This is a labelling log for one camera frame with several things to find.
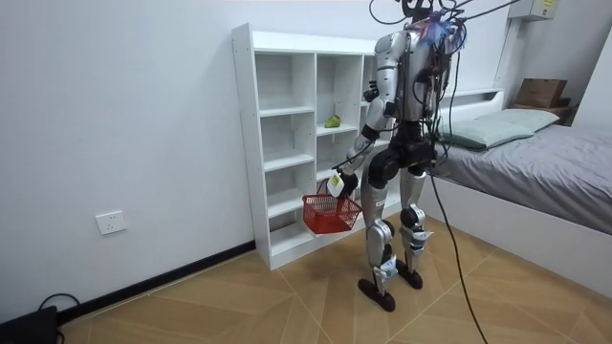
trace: red plastic basket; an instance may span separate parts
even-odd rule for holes
[[[304,223],[315,234],[341,233],[351,230],[361,207],[351,199],[339,200],[332,195],[306,195]]]

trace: black device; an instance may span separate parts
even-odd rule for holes
[[[0,324],[0,344],[55,344],[57,307],[51,306]]]

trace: wall socket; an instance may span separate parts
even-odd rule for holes
[[[122,211],[98,215],[96,216],[96,221],[98,221],[99,232],[102,233],[102,235],[127,229],[127,223],[125,222]]]

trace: white bookshelf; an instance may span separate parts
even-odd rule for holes
[[[276,269],[363,228],[360,217],[353,231],[315,235],[303,224],[302,196],[331,177],[363,126],[369,104],[361,94],[374,73],[376,42],[257,32],[246,24],[233,30],[232,43],[253,233],[257,251]],[[332,115],[340,127],[325,128]],[[377,151],[390,139],[382,133]],[[385,216],[401,210],[399,192],[397,180]]]

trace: black baseboard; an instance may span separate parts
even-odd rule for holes
[[[190,274],[196,273],[203,269],[210,268],[214,265],[225,262],[228,259],[239,256],[243,253],[247,253],[254,249],[255,241],[250,241],[237,247],[233,247],[223,252],[211,255],[210,257],[201,259],[197,262],[193,262],[183,267],[163,273],[159,276],[149,278],[135,285],[123,288],[121,290],[113,291],[109,294],[87,302],[83,302],[78,306],[59,312],[59,314],[57,315],[58,323],[61,326],[90,312],[99,311],[103,308],[112,306],[128,298],[145,293],[149,290],[154,290],[170,282],[189,276]]]

